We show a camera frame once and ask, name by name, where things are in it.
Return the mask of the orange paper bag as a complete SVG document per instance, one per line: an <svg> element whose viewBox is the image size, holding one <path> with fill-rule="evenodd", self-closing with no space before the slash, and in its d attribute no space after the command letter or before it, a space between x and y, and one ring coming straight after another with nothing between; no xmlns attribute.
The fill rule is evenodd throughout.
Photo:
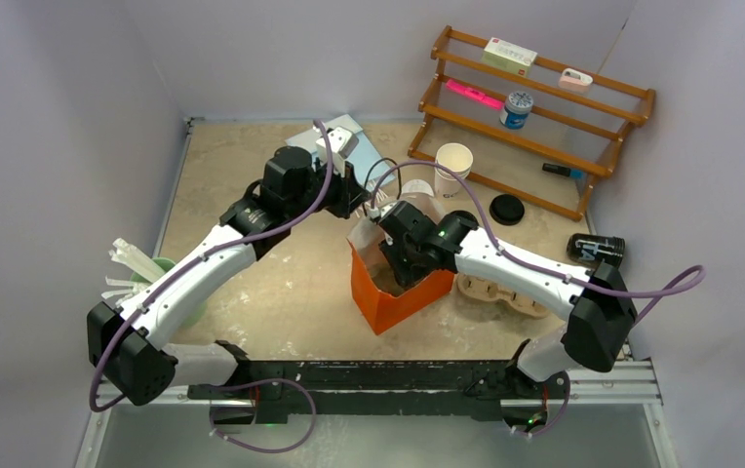
<svg viewBox="0 0 745 468"><path fill-rule="evenodd" d="M350 291L360 313L381 335L451 292L454 274L394 267L395 248L376 224L362 216L347 236Z"/></svg>

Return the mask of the brown pulp cup carrier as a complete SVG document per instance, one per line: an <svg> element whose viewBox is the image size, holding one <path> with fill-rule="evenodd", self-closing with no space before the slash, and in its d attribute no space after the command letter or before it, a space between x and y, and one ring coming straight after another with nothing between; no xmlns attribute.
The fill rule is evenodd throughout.
<svg viewBox="0 0 745 468"><path fill-rule="evenodd" d="M374 285L382 293L398 297L405 292L405 289L396 281L394 271L388 263L383 262L373 265L369 272Z"/></svg>

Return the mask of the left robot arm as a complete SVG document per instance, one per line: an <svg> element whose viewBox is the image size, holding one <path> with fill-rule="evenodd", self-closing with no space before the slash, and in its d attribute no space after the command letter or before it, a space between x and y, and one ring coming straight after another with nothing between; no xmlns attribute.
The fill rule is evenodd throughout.
<svg viewBox="0 0 745 468"><path fill-rule="evenodd" d="M89 358L96 375L90 407L101 411L98 387L110 381L136 406L167 388L213 385L224 398L249 389L242 351L218 341L175 345L172 336L212 294L264 257L310 215L350 217L370 197L353 165L341 155L319 160L305 149L275 151L261 179L220 217L206 238L162 278L119 306L101 302L87 315Z"/></svg>

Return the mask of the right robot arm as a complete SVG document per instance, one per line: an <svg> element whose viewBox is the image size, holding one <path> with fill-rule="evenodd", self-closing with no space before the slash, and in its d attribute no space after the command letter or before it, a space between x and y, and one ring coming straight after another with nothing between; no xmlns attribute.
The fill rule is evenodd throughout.
<svg viewBox="0 0 745 468"><path fill-rule="evenodd" d="M612 266L590 271L558 263L495 239L466 211L434 221L401 200L371 209L385 234L380 249L397 282L412 288L435 271L487 280L544 306L563 325L523 342L511 359L506 382L528 397L562 371L611 371L637 313L623 278Z"/></svg>

